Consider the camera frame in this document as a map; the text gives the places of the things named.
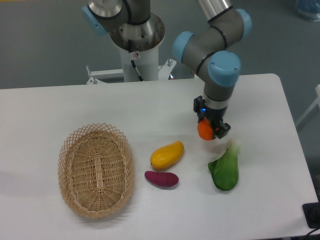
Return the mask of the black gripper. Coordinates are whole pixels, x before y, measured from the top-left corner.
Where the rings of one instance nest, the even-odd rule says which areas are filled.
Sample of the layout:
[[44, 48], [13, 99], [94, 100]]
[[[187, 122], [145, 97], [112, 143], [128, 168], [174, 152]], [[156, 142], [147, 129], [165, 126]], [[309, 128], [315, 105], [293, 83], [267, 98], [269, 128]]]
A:
[[197, 115], [197, 123], [201, 121], [212, 127], [213, 139], [221, 139], [225, 137], [231, 129], [231, 126], [224, 122], [223, 117], [227, 107], [221, 109], [213, 109], [205, 106], [206, 100], [200, 95], [193, 100], [193, 111]]

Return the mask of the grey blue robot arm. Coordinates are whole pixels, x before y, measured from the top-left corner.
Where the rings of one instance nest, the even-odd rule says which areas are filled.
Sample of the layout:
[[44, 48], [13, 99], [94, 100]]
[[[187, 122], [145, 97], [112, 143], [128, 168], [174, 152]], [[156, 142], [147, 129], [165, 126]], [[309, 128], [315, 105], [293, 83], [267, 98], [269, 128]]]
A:
[[[252, 29], [250, 15], [228, 0], [201, 0], [208, 29], [196, 35], [180, 33], [172, 45], [173, 56], [204, 82], [203, 94], [193, 101], [198, 134], [204, 140], [223, 138], [230, 125], [223, 117], [239, 78], [241, 61], [228, 47]], [[159, 46], [165, 37], [163, 21], [151, 12], [148, 0], [90, 0], [82, 7], [90, 27], [110, 35], [119, 49], [124, 80], [158, 80]]]

